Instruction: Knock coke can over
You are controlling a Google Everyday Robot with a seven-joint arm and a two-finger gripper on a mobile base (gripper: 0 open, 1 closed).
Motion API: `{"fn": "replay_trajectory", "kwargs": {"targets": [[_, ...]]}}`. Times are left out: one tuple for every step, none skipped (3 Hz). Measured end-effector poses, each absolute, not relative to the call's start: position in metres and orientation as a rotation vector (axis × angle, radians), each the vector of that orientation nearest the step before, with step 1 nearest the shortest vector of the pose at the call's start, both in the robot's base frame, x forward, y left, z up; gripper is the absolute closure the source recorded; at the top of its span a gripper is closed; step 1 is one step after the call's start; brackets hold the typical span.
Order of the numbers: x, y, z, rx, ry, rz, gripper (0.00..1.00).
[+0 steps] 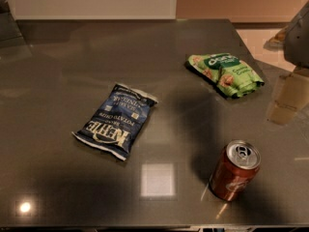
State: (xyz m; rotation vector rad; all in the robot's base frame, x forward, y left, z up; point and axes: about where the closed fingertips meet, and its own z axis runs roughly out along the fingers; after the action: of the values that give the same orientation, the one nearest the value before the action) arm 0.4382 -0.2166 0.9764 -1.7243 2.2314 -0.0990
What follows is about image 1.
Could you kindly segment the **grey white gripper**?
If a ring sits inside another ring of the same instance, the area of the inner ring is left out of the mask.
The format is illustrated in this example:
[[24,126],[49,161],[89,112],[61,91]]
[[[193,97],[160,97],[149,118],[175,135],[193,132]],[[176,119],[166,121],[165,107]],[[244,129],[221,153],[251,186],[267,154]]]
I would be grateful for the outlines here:
[[288,25],[284,58],[300,67],[280,75],[274,86],[267,118],[277,125],[288,124],[309,103],[309,1]]

